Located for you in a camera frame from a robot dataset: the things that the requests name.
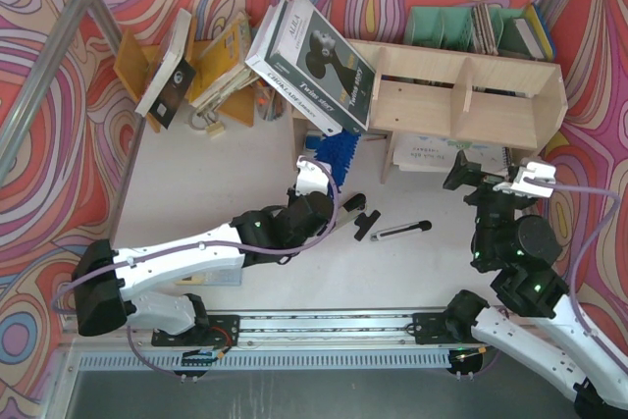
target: white tabletop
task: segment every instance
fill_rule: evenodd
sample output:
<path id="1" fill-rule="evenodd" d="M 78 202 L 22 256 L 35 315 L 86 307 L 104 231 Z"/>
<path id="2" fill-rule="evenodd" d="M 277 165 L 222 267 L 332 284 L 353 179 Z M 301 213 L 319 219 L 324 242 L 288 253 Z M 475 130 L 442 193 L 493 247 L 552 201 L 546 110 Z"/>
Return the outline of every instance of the white tabletop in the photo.
<path id="1" fill-rule="evenodd" d="M 287 203 L 296 177 L 288 117 L 256 118 L 252 129 L 226 121 L 227 131 L 210 139 L 186 126 L 184 115 L 159 134 L 146 127 L 115 247 L 191 236 L 247 210 Z M 462 197 L 472 189 L 446 191 L 444 174 L 399 169 L 382 185 L 384 151 L 381 140 L 359 143 L 341 201 L 366 195 L 369 213 L 382 213 L 371 232 L 420 220 L 432 222 L 430 231 L 358 242 L 358 228 L 349 224 L 286 266 L 245 269 L 241 287 L 176 291 L 200 294 L 216 310 L 427 308 L 447 305 L 463 288 L 497 302 L 489 287 L 497 273 L 481 275 L 469 265 L 475 208 Z"/>

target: psychedelic wallpaper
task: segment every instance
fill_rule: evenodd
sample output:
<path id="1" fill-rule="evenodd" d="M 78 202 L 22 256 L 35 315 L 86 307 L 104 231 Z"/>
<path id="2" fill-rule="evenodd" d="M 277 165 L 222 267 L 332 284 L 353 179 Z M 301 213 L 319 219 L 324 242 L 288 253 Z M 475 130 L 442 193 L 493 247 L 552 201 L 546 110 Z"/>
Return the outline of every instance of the psychedelic wallpaper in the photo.
<path id="1" fill-rule="evenodd" d="M 567 184 L 611 188 L 623 197 L 612 223 L 589 249 L 578 274 L 578 298 L 598 326 L 628 353 L 628 0 L 569 0 L 552 35 L 569 101 L 546 158 Z M 556 194 L 542 208 L 564 250 L 565 277 L 610 201 Z"/>
<path id="2" fill-rule="evenodd" d="M 196 37 L 201 39 L 215 35 L 241 9 L 256 23 L 266 8 L 278 0 L 105 1 L 122 29 L 131 28 L 143 44 L 154 44 L 165 34 L 179 7 L 197 13 Z M 468 5 L 482 0 L 313 1 L 349 37 L 397 41 L 402 37 L 412 5 Z M 531 0 L 484 1 L 521 7 Z M 5 53 L 0 56 L 0 119 L 6 118 L 8 107 L 64 2 L 0 0 L 4 30 L 0 41 Z M 625 88 L 625 81 L 620 79 L 625 78 L 622 68 L 626 54 L 625 50 L 618 52 L 617 47 L 621 43 L 618 31 L 625 29 L 625 19 L 621 18 L 625 6 L 626 0 L 572 1 L 562 6 L 554 27 L 559 59 L 569 79 L 572 109 L 564 133 L 552 142 L 549 157 L 560 166 L 561 177 L 568 182 L 573 175 L 580 179 L 578 182 L 619 185 L 625 174 L 613 171 L 619 165 L 614 156 L 624 152 L 625 160 L 626 152 L 625 124 L 617 129 L 618 123 L 626 121 L 626 113 L 620 112 L 622 107 L 625 109 L 626 101 L 626 90 L 620 92 L 621 83 Z M 111 64 L 112 58 L 100 33 L 87 19 L 46 97 L 11 176 L 0 189 L 0 417 L 29 417 L 41 412 L 39 402 L 46 384 L 46 364 L 60 332 L 59 320 L 50 313 L 46 300 L 69 279 L 86 245 L 105 235 L 109 228 L 112 202 L 120 188 L 136 125 L 130 100 L 115 79 Z M 620 93 L 623 101 L 618 105 Z M 606 121 L 607 113 L 615 115 Z M 611 126 L 613 134 L 606 133 Z M 587 149 L 584 154 L 579 150 L 583 146 Z M 591 152 L 588 149 L 594 149 L 600 157 L 588 160 Z M 583 162 L 587 177 L 577 167 L 580 164 L 576 164 Z M 568 195 L 560 197 L 544 211 L 552 214 L 554 225 L 561 228 L 561 237 L 568 241 L 576 223 L 578 228 L 581 225 L 590 228 L 599 215 L 601 203 Z M 592 309 L 602 314 L 615 313 L 623 305 L 619 304 L 619 308 L 614 304 L 604 305 L 592 299 L 590 292 L 606 295 L 612 288 L 618 299 L 626 299 L 618 283 L 621 270 L 614 265 L 614 254 L 623 243 L 619 241 L 620 235 L 615 241 L 617 232 L 626 240 L 626 225 L 616 224 L 604 239 L 608 245 L 604 256 L 608 260 L 605 265 L 600 258 L 597 262 L 590 261 L 586 282 L 581 287 L 585 299 L 596 306 Z M 581 236 L 573 237 L 574 244 Z M 565 253 L 561 261 L 563 272 L 568 257 Z M 622 260 L 625 269 L 625 258 Z M 598 284 L 595 274 L 602 272 L 605 275 Z M 623 325 L 616 316 L 606 317 L 612 322 L 604 327 L 619 342 L 623 334 L 619 326 Z"/>
<path id="3" fill-rule="evenodd" d="M 0 0 L 1 121 L 66 1 Z M 83 19 L 0 188 L 0 417 L 39 415 L 61 333 L 48 302 L 109 231 L 137 124 L 112 66 Z"/>

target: orange wire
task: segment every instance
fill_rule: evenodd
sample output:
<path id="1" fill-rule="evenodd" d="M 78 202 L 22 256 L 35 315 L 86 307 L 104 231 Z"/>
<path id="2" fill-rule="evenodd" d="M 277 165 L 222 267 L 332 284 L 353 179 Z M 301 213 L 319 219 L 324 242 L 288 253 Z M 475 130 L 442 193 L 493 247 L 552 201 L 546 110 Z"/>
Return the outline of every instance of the orange wire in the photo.
<path id="1" fill-rule="evenodd" d="M 231 347 L 233 345 L 232 342 L 232 337 L 229 335 L 229 333 L 227 331 L 225 331 L 223 328 L 218 328 L 216 326 L 212 326 L 211 328 L 209 328 L 210 331 L 218 331 L 219 333 L 222 333 L 223 336 L 225 336 L 225 339 L 227 340 L 227 345 L 229 347 Z"/>

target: book spine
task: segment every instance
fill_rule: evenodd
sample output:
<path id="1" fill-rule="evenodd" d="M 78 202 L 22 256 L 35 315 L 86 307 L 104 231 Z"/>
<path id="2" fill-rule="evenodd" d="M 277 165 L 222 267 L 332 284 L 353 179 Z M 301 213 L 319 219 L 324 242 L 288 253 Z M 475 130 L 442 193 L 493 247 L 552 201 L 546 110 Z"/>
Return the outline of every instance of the book spine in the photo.
<path id="1" fill-rule="evenodd" d="M 314 105 L 303 93 L 292 87 L 281 75 L 277 74 L 268 63 L 260 59 L 247 62 L 260 78 L 271 84 L 294 108 L 301 112 L 320 131 L 328 136 L 338 134 L 342 127 Z"/>
<path id="2" fill-rule="evenodd" d="M 340 124 L 352 134 L 358 134 L 363 130 L 347 115 L 342 107 L 337 105 L 323 90 L 312 80 L 301 74 L 295 66 L 288 62 L 281 54 L 274 54 L 269 58 L 271 68 L 284 77 L 293 87 L 319 107 L 330 119 Z"/>

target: gray floor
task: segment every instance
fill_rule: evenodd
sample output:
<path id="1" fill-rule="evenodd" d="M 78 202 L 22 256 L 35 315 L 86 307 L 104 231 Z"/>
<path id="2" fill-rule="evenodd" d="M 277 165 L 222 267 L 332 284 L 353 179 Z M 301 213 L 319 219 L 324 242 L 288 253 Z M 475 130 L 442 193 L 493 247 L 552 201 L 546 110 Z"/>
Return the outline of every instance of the gray floor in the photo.
<path id="1" fill-rule="evenodd" d="M 474 382 L 443 371 L 233 372 L 197 385 L 143 372 L 85 372 L 70 418 L 575 418 L 549 383 L 503 355 Z"/>

